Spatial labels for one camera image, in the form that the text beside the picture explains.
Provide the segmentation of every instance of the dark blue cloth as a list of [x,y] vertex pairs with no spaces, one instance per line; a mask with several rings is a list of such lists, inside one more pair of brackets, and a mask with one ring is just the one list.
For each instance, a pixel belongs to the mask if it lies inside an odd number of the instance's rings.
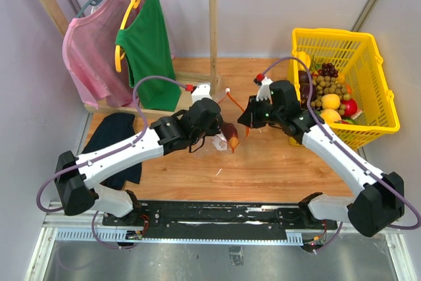
[[[135,134],[133,122],[134,115],[127,113],[113,113],[105,117],[93,133],[82,154],[98,151],[133,136]],[[141,172],[142,163],[116,173],[101,184],[112,189],[121,190],[126,180],[135,184],[140,183]]]

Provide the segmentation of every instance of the red cap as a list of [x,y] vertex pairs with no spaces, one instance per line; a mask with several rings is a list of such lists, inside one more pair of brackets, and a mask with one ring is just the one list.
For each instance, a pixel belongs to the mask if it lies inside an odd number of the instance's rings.
[[193,85],[186,85],[186,91],[193,92],[194,89]]
[[256,79],[261,82],[262,80],[264,80],[264,74],[258,74],[256,76]]

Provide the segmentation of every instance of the pink shirt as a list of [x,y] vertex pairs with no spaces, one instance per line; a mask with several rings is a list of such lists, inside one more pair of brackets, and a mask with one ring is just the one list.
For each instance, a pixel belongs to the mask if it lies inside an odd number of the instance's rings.
[[[145,0],[132,10],[126,27],[136,17]],[[105,0],[93,14],[74,18],[63,41],[64,63],[76,85],[80,98],[99,108],[98,101],[106,98],[111,107],[133,107],[132,88],[123,59],[122,72],[115,70],[114,52],[117,32],[130,0]]]

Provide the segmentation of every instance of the yellow fruit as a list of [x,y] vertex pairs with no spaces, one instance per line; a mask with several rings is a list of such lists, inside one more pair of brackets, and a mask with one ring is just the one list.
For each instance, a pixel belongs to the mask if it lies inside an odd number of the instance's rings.
[[322,108],[336,110],[341,105],[339,96],[334,93],[329,93],[322,97]]
[[[310,69],[311,57],[307,53],[302,52],[302,51],[298,52],[297,58],[301,59],[301,61],[305,64],[305,66],[307,66],[307,68]],[[304,67],[301,63],[298,63],[298,70],[304,70]]]
[[340,72],[337,75],[336,81],[339,82],[340,84],[344,84],[345,83],[345,75],[342,72]]
[[320,116],[326,123],[334,123],[335,121],[340,121],[342,118],[338,112],[332,109],[323,110]]

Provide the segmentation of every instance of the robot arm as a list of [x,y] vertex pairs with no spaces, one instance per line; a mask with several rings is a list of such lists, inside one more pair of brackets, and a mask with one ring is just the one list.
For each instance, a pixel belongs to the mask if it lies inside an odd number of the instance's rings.
[[[143,137],[135,143],[136,134],[124,141],[93,153],[73,156],[70,151],[60,155],[56,172],[76,164],[87,164],[59,176],[55,185],[66,215],[77,215],[89,209],[103,211],[131,225],[141,214],[141,205],[130,191],[117,191],[101,182],[130,166],[194,146],[207,136],[220,132],[220,107],[210,95],[208,84],[199,85],[192,93],[193,105],[172,116],[152,123]],[[125,150],[118,149],[131,144]],[[91,160],[103,154],[106,159]]]
[[[249,104],[238,122],[250,128],[260,128],[267,124],[281,128],[332,167],[354,195],[329,197],[320,192],[314,193],[299,203],[305,219],[308,222],[316,219],[350,222],[362,235],[371,237],[402,217],[403,203],[369,176],[369,172],[387,182],[401,195],[402,178],[395,172],[385,174],[350,149],[348,154],[342,152],[336,143],[344,148],[348,148],[347,145],[327,124],[323,124],[322,129],[308,110],[301,110],[295,88],[289,81],[272,82],[267,79],[257,82],[260,84],[259,93],[250,96]],[[355,160],[362,163],[365,170]]]

